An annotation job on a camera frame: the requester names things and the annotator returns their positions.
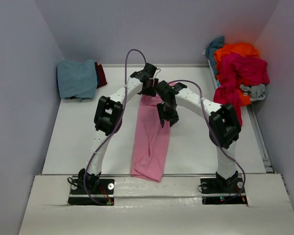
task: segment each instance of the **folded teal towel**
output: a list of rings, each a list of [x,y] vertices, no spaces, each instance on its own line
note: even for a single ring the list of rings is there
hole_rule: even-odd
[[[76,97],[79,101],[94,98],[98,83],[94,60],[85,63],[63,60],[57,66],[57,78],[61,98]]]

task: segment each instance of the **white arm segment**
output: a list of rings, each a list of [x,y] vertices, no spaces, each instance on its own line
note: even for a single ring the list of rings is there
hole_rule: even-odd
[[[133,98],[134,95],[141,92],[143,88],[143,83],[137,79],[130,77],[127,80],[127,98],[126,102],[129,102],[131,98]],[[121,104],[124,104],[124,98],[125,98],[125,87],[120,88],[117,92],[110,95],[111,100],[115,102],[120,102]],[[107,138],[105,133],[103,131],[96,131],[95,130],[95,138],[92,145],[92,154],[96,151],[96,149],[101,145],[101,143]],[[110,142],[111,138],[100,148],[100,150],[96,153],[95,157],[93,158],[87,173],[98,175],[101,173],[101,166],[104,154],[106,153],[108,144]]]
[[[204,118],[200,103],[200,96],[196,93],[192,92],[189,88],[184,88],[179,91],[179,94],[175,96],[176,104],[179,106],[183,106],[197,115]],[[205,112],[207,117],[209,118],[211,112],[216,112],[220,109],[221,105],[211,102],[205,98],[203,98],[203,103],[205,106]],[[235,159],[235,146],[236,142],[233,142],[228,149],[224,149],[224,151],[232,158]],[[233,161],[228,159],[222,151],[217,147],[217,157],[218,157],[218,169],[217,173],[222,176],[224,179],[228,179],[236,172],[236,166]]]

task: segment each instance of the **orange cloth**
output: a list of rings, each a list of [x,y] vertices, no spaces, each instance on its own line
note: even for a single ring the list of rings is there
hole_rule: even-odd
[[[230,54],[237,53],[244,57],[257,57],[259,58],[259,52],[252,44],[249,43],[237,43],[237,44],[227,44],[224,45],[221,49],[218,49],[214,53],[214,57],[217,63],[217,70],[221,71],[221,61],[222,57]]]
[[[251,104],[250,96],[244,95],[245,92],[243,92],[241,89],[237,89],[240,99],[242,100],[242,106],[247,106]]]

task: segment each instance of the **white table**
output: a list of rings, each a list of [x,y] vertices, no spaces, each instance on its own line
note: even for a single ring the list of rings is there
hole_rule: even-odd
[[[249,174],[246,205],[201,203],[199,177],[115,178],[115,205],[70,206],[67,176],[36,176],[20,235],[294,235],[280,175]]]
[[[142,68],[129,68],[128,74]],[[124,68],[104,68],[108,85],[99,88],[96,98],[79,103],[61,100],[43,174],[77,174],[91,156],[94,116],[98,99],[109,96],[124,83]],[[205,98],[213,100],[215,86],[209,68],[161,67],[160,80],[189,79],[198,83]],[[192,84],[187,86],[198,93]],[[102,174],[128,175],[130,172],[136,118],[140,96],[126,106],[120,131],[112,138],[102,165]],[[217,151],[203,119],[183,107],[177,108],[179,122],[171,129],[165,175],[214,174]],[[255,133],[247,109],[242,108],[243,128],[237,143],[237,161],[246,173],[265,173]]]

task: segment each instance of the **magenta garment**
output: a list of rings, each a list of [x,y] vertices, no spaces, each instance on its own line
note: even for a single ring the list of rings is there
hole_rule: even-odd
[[[157,104],[161,98],[143,95],[137,115],[131,176],[160,181],[170,140],[170,124],[161,128]]]

